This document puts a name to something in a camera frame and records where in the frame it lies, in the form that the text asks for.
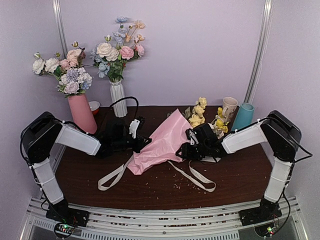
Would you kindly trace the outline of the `yellow blue flower bunch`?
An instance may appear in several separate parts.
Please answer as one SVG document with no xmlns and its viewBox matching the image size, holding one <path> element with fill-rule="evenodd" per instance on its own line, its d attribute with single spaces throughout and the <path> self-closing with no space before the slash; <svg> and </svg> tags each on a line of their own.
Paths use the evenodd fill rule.
<svg viewBox="0 0 320 240">
<path fill-rule="evenodd" d="M 218 107 L 213 119 L 206 119 L 208 116 L 207 99 L 199 97 L 193 107 L 186 108 L 182 115 L 189 122 L 192 128 L 199 127 L 201 124 L 209 123 L 210 128 L 218 139 L 221 139 L 229 132 L 229 120 L 222 107 Z"/>
</svg>

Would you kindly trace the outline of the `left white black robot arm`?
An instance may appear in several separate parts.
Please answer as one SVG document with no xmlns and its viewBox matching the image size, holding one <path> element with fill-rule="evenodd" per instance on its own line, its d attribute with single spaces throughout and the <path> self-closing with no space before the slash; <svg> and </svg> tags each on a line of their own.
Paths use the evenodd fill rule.
<svg viewBox="0 0 320 240">
<path fill-rule="evenodd" d="M 89 212 L 71 208 L 55 175 L 59 150 L 71 148 L 100 159 L 114 152 L 131 149 L 135 153 L 151 143 L 152 139 L 139 134 L 145 118 L 135 117 L 130 124 L 113 119 L 96 133 L 81 129 L 72 121 L 62 121 L 45 111 L 20 134 L 20 154 L 31 170 L 48 203 L 46 218 L 72 227 L 86 227 Z"/>
</svg>

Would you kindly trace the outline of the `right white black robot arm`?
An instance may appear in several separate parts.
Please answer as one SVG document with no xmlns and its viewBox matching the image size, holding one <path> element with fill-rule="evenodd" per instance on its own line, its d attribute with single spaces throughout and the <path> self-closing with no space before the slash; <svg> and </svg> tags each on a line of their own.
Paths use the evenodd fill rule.
<svg viewBox="0 0 320 240">
<path fill-rule="evenodd" d="M 266 117 L 241 128 L 234 129 L 222 138 L 214 136 L 204 123 L 185 131 L 187 142 L 176 151 L 183 160 L 214 161 L 256 145 L 268 145 L 273 152 L 273 165 L 269 181 L 259 206 L 239 211 L 243 226 L 255 225 L 281 217 L 279 201 L 284 197 L 300 147 L 300 129 L 277 110 Z"/>
</svg>

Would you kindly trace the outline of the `pink wrapping paper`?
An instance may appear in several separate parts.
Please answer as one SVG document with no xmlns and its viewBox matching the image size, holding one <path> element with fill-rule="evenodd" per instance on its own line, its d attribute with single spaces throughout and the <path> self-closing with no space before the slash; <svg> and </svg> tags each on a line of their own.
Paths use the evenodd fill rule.
<svg viewBox="0 0 320 240">
<path fill-rule="evenodd" d="M 140 153 L 134 153 L 131 156 L 127 168 L 134 175 L 142 175 L 153 166 L 167 161 L 182 162 L 182 158 L 176 156 L 176 152 L 182 144 L 189 142 L 186 130 L 190 128 L 190 123 L 176 109 L 150 135 L 151 143 L 147 144 Z"/>
</svg>

